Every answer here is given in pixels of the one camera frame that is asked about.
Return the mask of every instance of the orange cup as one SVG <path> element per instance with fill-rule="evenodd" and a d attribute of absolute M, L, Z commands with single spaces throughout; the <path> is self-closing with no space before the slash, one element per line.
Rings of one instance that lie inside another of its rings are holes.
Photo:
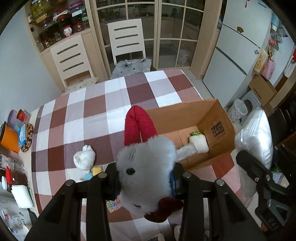
<path fill-rule="evenodd" d="M 6 125 L 6 122 L 4 122 L 1 129 L 0 144 L 6 149 L 16 153 L 20 150 L 18 146 L 18 133 Z"/>

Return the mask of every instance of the white fluffy object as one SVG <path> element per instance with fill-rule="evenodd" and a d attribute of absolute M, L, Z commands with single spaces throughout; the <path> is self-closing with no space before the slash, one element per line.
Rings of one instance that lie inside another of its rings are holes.
<path fill-rule="evenodd" d="M 189 142 L 195 145 L 197 153 L 206 153 L 209 151 L 207 138 L 203 134 L 189 137 Z"/>
<path fill-rule="evenodd" d="M 94 165 L 95 157 L 96 153 L 93 151 L 91 146 L 85 145 L 82 148 L 82 151 L 78 151 L 74 154 L 73 160 L 77 168 L 89 173 L 91 167 Z"/>
<path fill-rule="evenodd" d="M 157 210 L 158 201 L 172 196 L 169 174 L 177 159 L 174 143 L 166 137 L 124 147 L 117 156 L 122 205 L 134 214 Z M 132 175 L 127 169 L 133 169 Z"/>

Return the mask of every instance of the window pane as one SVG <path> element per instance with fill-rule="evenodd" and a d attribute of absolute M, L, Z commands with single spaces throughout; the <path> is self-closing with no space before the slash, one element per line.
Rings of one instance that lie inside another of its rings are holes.
<path fill-rule="evenodd" d="M 96 0 L 96 7 L 104 7 L 108 5 L 124 3 L 124 0 Z"/>
<path fill-rule="evenodd" d="M 180 38 L 184 8 L 162 5 L 161 38 Z"/>
<path fill-rule="evenodd" d="M 177 67 L 190 66 L 196 48 L 196 42 L 181 41 Z"/>
<path fill-rule="evenodd" d="M 205 9 L 205 0 L 187 0 L 186 6 L 203 11 Z"/>
<path fill-rule="evenodd" d="M 104 45 L 110 44 L 108 23 L 126 20 L 125 6 L 109 7 L 98 10 Z"/>
<path fill-rule="evenodd" d="M 198 35 L 200 33 L 200 26 L 202 24 L 202 15 L 202 12 L 195 11 L 192 9 L 186 9 L 182 33 L 183 39 L 198 39 Z"/>
<path fill-rule="evenodd" d="M 172 4 L 178 4 L 178 5 L 185 5 L 185 0 L 163 0 L 165 3 L 172 3 Z"/>
<path fill-rule="evenodd" d="M 158 68 L 175 67 L 179 40 L 161 40 L 159 47 Z"/>
<path fill-rule="evenodd" d="M 144 39 L 154 38 L 154 4 L 128 5 L 128 18 L 141 18 Z"/>
<path fill-rule="evenodd" d="M 141 0 L 128 0 L 128 2 L 154 2 L 154 0 L 144 0 L 144 1 L 141 1 Z"/>
<path fill-rule="evenodd" d="M 145 44 L 145 53 L 146 58 L 151 59 L 151 65 L 153 65 L 153 40 L 150 41 L 144 41 Z M 143 52 L 134 52 L 131 54 L 132 59 L 142 59 L 143 58 Z"/>

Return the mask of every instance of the pink bag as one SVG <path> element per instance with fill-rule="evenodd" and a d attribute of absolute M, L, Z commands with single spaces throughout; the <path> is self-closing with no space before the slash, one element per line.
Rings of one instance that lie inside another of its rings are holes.
<path fill-rule="evenodd" d="M 272 77 L 272 74 L 274 73 L 275 67 L 276 67 L 276 63 L 271 60 L 268 60 L 266 67 L 261 75 L 264 76 L 266 79 L 270 80 Z"/>

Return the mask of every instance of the screw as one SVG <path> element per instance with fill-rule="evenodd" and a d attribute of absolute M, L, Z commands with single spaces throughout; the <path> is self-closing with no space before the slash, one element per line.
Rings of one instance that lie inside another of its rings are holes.
<path fill-rule="evenodd" d="M 225 182 L 222 180 L 222 179 L 218 179 L 216 180 L 216 183 L 219 185 L 219 186 L 223 186 L 225 184 Z"/>
<path fill-rule="evenodd" d="M 67 180 L 67 181 L 65 182 L 65 185 L 66 185 L 66 186 L 71 186 L 73 183 L 74 183 L 74 180 Z"/>
<path fill-rule="evenodd" d="M 100 172 L 100 173 L 98 174 L 98 177 L 99 177 L 99 178 L 105 178 L 105 177 L 107 177 L 107 173 L 105 173 L 105 172 Z"/>
<path fill-rule="evenodd" d="M 271 207 L 271 199 L 268 199 L 268 201 L 267 201 L 267 206 L 268 206 L 268 207 Z"/>
<path fill-rule="evenodd" d="M 190 172 L 184 172 L 183 173 L 183 177 L 185 177 L 185 178 L 191 178 L 191 173 Z"/>

